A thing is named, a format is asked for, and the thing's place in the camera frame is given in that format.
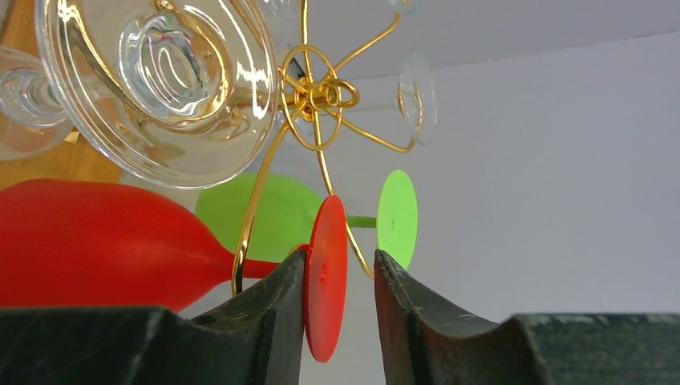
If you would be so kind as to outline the green plastic goblet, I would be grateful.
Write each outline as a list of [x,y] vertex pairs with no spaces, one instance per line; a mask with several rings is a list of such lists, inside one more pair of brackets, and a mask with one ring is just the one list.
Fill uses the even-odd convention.
[[[227,249],[233,249],[239,238],[256,179],[256,173],[244,172],[199,193],[195,214]],[[253,223],[248,257],[280,262],[284,252],[306,243],[322,202],[307,184],[291,176],[269,174]],[[373,228],[378,249],[388,252],[404,269],[415,251],[418,222],[415,187],[403,170],[394,170],[385,179],[375,216],[346,218],[352,229]]]

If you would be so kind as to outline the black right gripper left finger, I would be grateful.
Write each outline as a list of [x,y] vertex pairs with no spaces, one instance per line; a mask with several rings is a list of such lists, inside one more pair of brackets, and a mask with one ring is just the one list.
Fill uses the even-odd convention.
[[192,319],[162,307],[4,310],[4,384],[296,384],[306,253]]

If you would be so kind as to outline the clear champagne flute with label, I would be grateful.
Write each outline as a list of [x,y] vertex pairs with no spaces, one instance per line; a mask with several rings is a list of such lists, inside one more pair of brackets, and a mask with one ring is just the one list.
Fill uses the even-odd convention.
[[37,1],[38,55],[1,49],[1,158],[72,130],[141,179],[242,173],[274,125],[275,50],[255,1]]

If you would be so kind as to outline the gold wire glass rack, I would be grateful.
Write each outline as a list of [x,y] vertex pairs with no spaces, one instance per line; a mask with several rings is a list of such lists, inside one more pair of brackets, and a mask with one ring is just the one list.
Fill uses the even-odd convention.
[[382,31],[316,79],[295,79],[296,55],[310,65],[321,51],[301,42],[281,61],[259,6],[251,1],[135,2],[118,37],[103,40],[87,16],[116,2],[38,1],[41,57],[59,102],[83,137],[123,170],[169,188],[213,187],[264,159],[237,244],[233,294],[242,291],[257,206],[273,158],[296,118],[319,128],[325,111],[342,126],[358,89],[338,71],[387,36]]

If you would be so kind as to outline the clear round wine glass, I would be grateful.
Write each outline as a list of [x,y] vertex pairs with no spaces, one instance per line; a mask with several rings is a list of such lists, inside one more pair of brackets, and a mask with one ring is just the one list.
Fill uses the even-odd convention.
[[420,0],[389,0],[395,11],[402,16],[413,14],[420,4]]

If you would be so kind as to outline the red plastic goblet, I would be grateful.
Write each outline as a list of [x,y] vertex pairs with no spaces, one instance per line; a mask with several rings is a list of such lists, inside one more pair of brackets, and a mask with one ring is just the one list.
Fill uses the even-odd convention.
[[235,282],[234,254],[170,198],[33,179],[1,191],[1,310],[161,306]]

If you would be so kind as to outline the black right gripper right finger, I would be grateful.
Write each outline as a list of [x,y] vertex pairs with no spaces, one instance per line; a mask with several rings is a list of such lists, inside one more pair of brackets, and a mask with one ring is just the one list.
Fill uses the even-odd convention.
[[495,323],[374,255],[389,384],[676,384],[679,316],[515,314]]

